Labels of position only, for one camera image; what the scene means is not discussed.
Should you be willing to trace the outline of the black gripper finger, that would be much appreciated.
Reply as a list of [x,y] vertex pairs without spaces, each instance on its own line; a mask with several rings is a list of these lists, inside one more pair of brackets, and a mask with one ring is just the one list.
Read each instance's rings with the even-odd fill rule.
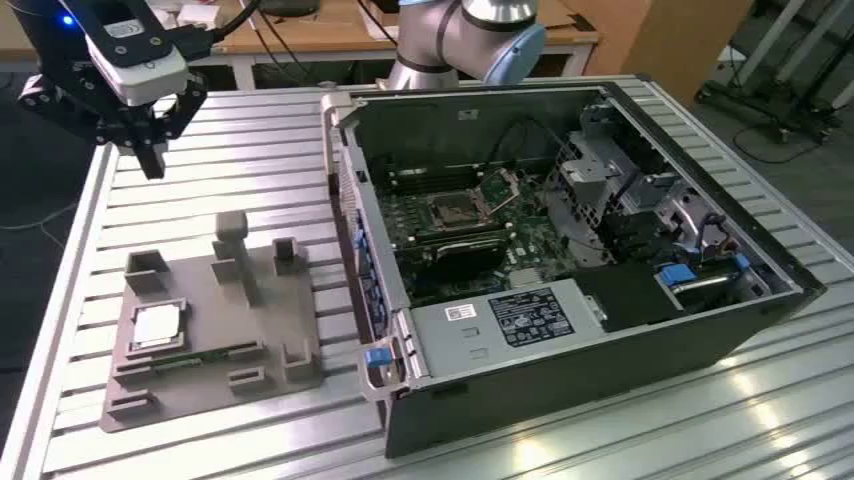
[[203,76],[191,74],[184,90],[176,94],[172,106],[159,117],[152,118],[149,179],[164,177],[164,153],[168,150],[168,142],[183,135],[205,99],[207,81]]
[[41,66],[17,103],[88,142],[115,144],[151,173],[151,106],[125,105],[91,63]]

